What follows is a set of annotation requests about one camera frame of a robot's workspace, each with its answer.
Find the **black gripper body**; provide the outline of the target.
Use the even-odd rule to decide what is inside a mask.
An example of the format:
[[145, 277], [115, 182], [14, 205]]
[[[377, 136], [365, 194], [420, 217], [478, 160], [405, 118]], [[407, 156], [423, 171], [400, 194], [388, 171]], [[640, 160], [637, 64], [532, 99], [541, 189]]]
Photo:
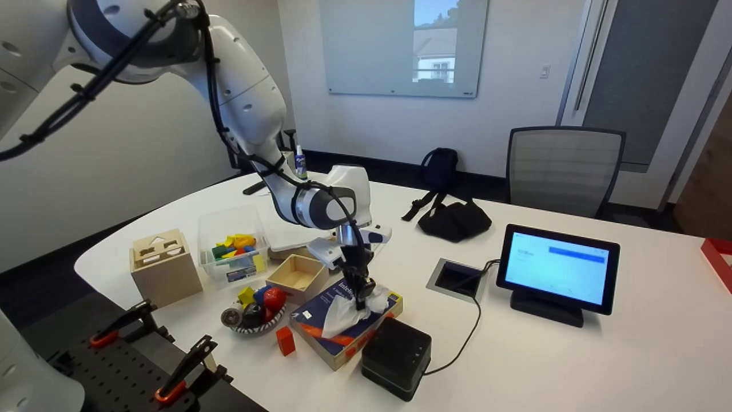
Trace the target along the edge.
[[369, 277], [369, 264], [373, 259], [370, 245], [353, 224], [341, 224], [337, 230], [337, 239], [343, 254], [343, 274], [348, 286], [353, 290], [369, 290], [373, 286], [373, 280]]

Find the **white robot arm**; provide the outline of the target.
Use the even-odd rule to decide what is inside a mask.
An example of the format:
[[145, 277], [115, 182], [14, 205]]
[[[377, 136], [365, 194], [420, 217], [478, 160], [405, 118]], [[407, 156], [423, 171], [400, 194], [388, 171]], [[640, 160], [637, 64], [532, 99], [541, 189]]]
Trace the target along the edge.
[[280, 147], [286, 100], [265, 63], [207, 0], [0, 0], [2, 126], [12, 128], [58, 72], [90, 75], [16, 145], [14, 160], [67, 123], [112, 84], [147, 88], [175, 75], [209, 107], [218, 137], [249, 163], [271, 191], [274, 213], [298, 227], [340, 233], [341, 270], [357, 305], [373, 293], [369, 177], [340, 168], [324, 182], [295, 169]]

